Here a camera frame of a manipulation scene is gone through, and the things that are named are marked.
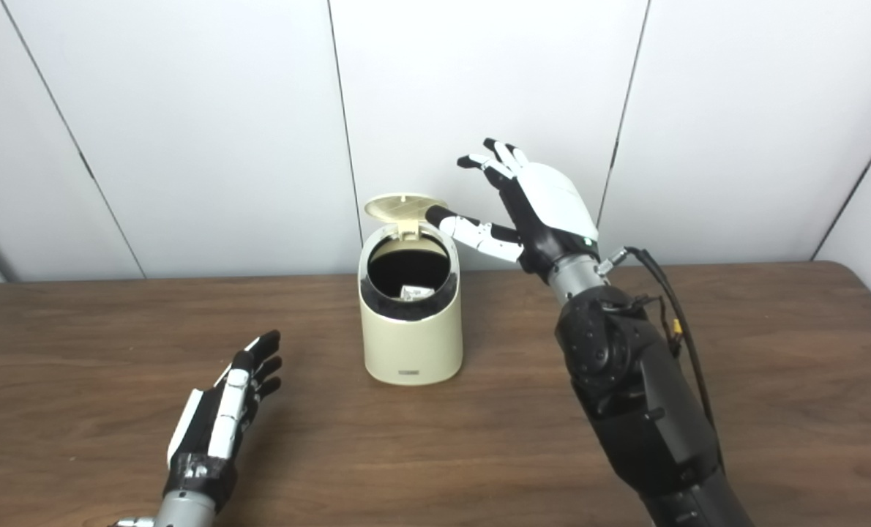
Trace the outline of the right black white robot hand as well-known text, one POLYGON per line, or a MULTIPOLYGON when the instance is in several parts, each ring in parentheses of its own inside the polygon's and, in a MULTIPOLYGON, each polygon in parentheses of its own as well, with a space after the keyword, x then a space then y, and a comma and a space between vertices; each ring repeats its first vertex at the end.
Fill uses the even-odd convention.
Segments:
POLYGON ((517 263, 543 281, 566 259, 602 259, 596 224, 569 177, 530 161, 511 143, 488 138, 483 146, 490 154, 467 154, 459 157, 457 165, 485 176, 512 227, 484 223, 445 206, 430 206, 425 212, 427 223, 481 254, 517 263))

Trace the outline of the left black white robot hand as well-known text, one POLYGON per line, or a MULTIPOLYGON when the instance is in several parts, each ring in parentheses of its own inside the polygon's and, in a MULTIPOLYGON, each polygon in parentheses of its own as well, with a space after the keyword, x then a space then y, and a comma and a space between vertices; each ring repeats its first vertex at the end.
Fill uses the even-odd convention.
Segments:
POLYGON ((262 401, 280 387, 281 334, 256 337, 208 389, 189 394, 167 449, 157 526, 212 526, 237 486, 236 457, 262 401))

